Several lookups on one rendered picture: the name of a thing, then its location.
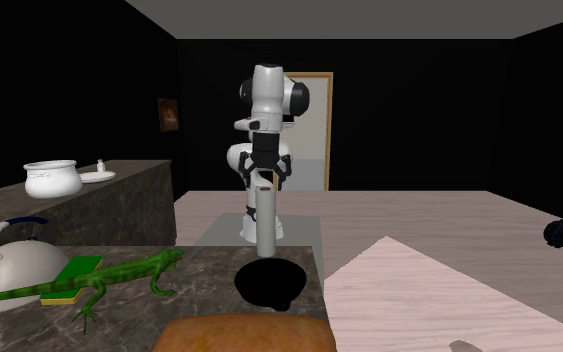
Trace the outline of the green and yellow sponge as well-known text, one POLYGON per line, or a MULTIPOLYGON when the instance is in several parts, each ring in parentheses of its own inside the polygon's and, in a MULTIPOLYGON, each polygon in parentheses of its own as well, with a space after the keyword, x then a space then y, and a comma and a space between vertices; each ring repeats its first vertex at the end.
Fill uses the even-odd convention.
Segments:
MULTIPOLYGON (((100 269, 103 265, 101 256, 74 256, 69 263, 55 277, 55 281, 73 278, 100 269)), ((42 294, 40 302, 43 306, 75 304, 85 291, 84 288, 74 288, 65 291, 42 294)))

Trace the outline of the white plate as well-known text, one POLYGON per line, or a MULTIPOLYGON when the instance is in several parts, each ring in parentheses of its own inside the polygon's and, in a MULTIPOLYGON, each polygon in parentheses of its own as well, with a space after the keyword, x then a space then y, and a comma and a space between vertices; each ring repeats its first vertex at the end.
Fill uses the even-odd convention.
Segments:
POLYGON ((116 173, 113 171, 94 171, 80 173, 80 178, 83 184, 100 183, 114 179, 116 173))

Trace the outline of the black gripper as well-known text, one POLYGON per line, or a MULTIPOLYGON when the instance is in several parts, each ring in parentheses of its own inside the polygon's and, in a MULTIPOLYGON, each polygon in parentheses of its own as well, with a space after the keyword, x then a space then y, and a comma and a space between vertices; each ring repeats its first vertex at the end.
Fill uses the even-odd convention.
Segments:
POLYGON ((257 168, 265 168, 273 169, 277 176, 277 190, 282 190, 283 183, 292 175, 292 157, 285 154, 279 159, 279 143, 278 133, 253 133, 252 153, 242 151, 238 161, 238 173, 246 189, 253 185, 253 174, 257 168))

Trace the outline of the black bowl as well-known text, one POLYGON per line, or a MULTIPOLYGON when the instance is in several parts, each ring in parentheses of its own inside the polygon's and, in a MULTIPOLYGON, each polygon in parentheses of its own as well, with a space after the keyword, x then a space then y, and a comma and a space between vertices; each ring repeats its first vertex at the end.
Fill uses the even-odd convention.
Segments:
POLYGON ((306 286, 307 275, 298 264, 282 258, 260 258, 240 268, 234 285, 248 303, 287 311, 306 286))

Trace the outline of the grey robot stand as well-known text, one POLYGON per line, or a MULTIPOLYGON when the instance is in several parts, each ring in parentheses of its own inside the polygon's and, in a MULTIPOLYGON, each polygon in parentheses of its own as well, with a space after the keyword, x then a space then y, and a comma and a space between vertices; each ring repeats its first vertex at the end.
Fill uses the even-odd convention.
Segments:
MULTIPOLYGON (((239 235, 242 230, 242 214, 221 214, 206 232, 194 243, 195 246, 254 246, 239 235)), ((280 215, 284 237, 277 240, 279 246, 310 246, 321 282, 325 279, 324 260, 319 216, 280 215)))

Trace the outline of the white round pot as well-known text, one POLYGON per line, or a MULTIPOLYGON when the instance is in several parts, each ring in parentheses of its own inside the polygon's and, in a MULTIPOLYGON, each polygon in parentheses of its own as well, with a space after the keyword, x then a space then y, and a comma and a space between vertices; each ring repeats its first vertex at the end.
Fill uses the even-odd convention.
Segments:
POLYGON ((26 193, 35 199, 51 199, 79 192, 82 188, 82 180, 76 165, 75 160, 25 164, 23 168, 27 172, 26 193))

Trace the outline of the grey upright cylinder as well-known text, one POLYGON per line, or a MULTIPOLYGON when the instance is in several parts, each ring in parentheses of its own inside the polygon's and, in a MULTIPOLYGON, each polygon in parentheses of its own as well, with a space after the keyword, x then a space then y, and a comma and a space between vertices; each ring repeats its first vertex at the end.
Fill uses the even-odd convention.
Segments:
POLYGON ((256 246, 257 254, 267 258, 275 255, 276 210, 275 191, 267 186, 256 189, 256 246))

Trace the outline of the brown bread loaf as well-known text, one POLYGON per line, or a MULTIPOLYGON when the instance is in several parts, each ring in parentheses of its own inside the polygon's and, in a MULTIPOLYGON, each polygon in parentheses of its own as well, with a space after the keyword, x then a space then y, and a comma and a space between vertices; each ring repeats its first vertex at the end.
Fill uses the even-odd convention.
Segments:
POLYGON ((337 352, 330 325, 282 314, 219 314, 178 318, 152 352, 337 352))

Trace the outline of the dark wall picture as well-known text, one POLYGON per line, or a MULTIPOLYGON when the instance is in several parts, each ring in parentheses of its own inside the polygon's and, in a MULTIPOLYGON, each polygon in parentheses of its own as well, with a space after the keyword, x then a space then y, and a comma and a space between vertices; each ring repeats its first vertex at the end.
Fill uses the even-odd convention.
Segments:
POLYGON ((175 99, 158 98, 160 130, 163 133, 179 130, 178 106, 175 99))

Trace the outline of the dark marble counter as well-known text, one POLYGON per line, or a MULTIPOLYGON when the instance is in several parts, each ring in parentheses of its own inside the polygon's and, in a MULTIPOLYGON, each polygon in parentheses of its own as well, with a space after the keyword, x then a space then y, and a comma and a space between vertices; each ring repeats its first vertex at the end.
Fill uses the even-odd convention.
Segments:
POLYGON ((85 184, 70 196, 39 200, 22 183, 0 188, 0 222, 37 216, 45 225, 11 225, 0 245, 35 237, 54 245, 172 246, 177 230, 169 160, 109 160, 109 181, 85 184))

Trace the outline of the green toy iguana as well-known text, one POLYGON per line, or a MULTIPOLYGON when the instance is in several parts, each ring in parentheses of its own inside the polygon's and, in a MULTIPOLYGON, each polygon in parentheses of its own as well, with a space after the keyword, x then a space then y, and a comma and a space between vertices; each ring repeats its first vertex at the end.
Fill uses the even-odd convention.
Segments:
POLYGON ((109 285, 125 283, 150 277, 150 288, 158 296, 172 296, 175 290, 160 290, 157 282, 163 272, 175 269, 182 259, 183 251, 175 247, 165 248, 141 259, 130 260, 106 268, 80 274, 71 278, 58 279, 47 283, 16 288, 0 292, 0 301, 63 292, 70 289, 93 287, 97 292, 73 318, 83 315, 83 333, 87 331, 87 319, 95 320, 93 306, 106 294, 109 285))

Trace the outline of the door with wooden frame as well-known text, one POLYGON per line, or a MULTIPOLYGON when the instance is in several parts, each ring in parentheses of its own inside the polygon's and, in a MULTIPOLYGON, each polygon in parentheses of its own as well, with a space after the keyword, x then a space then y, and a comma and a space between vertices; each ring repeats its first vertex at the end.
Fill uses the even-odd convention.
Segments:
POLYGON ((293 157, 293 174, 284 182, 283 190, 328 191, 333 73, 290 72, 287 76, 309 88, 310 105, 295 119, 294 126, 281 134, 281 140, 289 145, 293 157))

